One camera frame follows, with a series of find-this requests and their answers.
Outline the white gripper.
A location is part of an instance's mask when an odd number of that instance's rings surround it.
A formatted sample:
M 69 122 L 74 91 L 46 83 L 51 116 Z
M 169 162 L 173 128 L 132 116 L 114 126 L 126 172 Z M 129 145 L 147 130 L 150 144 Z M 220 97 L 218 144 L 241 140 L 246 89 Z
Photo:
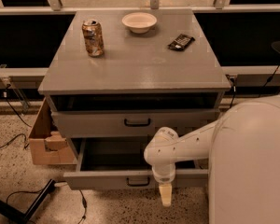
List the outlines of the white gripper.
M 161 202 L 164 207 L 170 207 L 172 203 L 172 184 L 175 179 L 175 165 L 153 165 L 152 173 L 159 184 Z

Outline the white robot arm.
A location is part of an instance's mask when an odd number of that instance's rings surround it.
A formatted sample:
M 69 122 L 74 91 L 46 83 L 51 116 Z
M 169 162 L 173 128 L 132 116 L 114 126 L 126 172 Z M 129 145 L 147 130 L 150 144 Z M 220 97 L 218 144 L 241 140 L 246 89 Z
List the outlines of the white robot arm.
M 280 94 L 241 102 L 184 136 L 162 127 L 144 158 L 165 206 L 175 165 L 207 159 L 209 224 L 280 224 Z

